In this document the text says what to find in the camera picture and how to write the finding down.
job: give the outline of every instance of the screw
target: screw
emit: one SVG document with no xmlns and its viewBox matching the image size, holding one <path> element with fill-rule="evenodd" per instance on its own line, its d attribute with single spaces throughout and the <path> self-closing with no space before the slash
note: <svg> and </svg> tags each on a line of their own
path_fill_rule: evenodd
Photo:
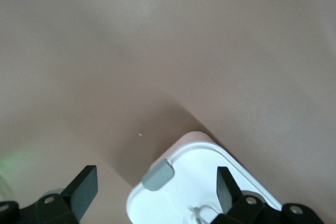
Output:
<svg viewBox="0 0 336 224">
<path fill-rule="evenodd" d="M 45 204 L 48 204 L 48 203 L 53 202 L 53 201 L 54 201 L 54 197 L 51 196 L 51 197 L 46 198 L 46 199 L 44 200 L 44 203 L 45 203 Z"/>
<path fill-rule="evenodd" d="M 6 211 L 9 208 L 8 205 L 0 206 L 0 212 Z"/>
<path fill-rule="evenodd" d="M 289 209 L 290 209 L 294 214 L 296 214 L 296 215 L 301 215 L 301 214 L 303 214 L 302 209 L 301 209 L 300 207 L 298 207 L 298 206 L 291 206 Z"/>
<path fill-rule="evenodd" d="M 249 203 L 250 205 L 255 205 L 257 203 L 257 200 L 253 197 L 247 197 L 246 202 Z"/>
</svg>

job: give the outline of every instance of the white plastic object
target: white plastic object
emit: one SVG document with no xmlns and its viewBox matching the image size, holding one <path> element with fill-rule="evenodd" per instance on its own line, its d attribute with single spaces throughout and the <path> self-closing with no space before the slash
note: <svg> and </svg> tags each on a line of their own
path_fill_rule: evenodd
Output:
<svg viewBox="0 0 336 224">
<path fill-rule="evenodd" d="M 267 204 L 281 210 L 281 204 L 227 151 L 202 132 L 182 136 L 151 166 L 166 158 L 174 176 L 159 190 L 139 183 L 127 200 L 127 214 L 133 224 L 207 224 L 222 213 L 217 194 L 217 168 L 226 166 L 242 191 L 260 194 Z"/>
</svg>

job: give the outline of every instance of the beige surface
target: beige surface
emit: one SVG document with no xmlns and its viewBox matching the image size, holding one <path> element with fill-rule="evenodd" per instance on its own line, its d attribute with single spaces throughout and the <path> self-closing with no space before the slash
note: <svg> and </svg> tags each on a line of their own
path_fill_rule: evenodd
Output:
<svg viewBox="0 0 336 224">
<path fill-rule="evenodd" d="M 24 206 L 97 164 L 81 223 L 129 223 L 132 186 L 201 130 L 335 222 L 335 20 L 336 0 L 0 0 L 0 192 Z"/>
</svg>

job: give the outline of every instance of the gray tab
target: gray tab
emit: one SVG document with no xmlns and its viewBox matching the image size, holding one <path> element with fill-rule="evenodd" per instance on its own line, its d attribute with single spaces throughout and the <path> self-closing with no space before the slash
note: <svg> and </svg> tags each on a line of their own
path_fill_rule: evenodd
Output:
<svg viewBox="0 0 336 224">
<path fill-rule="evenodd" d="M 163 159 L 142 177 L 142 184 L 150 191 L 159 190 L 174 176 L 174 173 L 174 168 L 168 160 Z"/>
</svg>

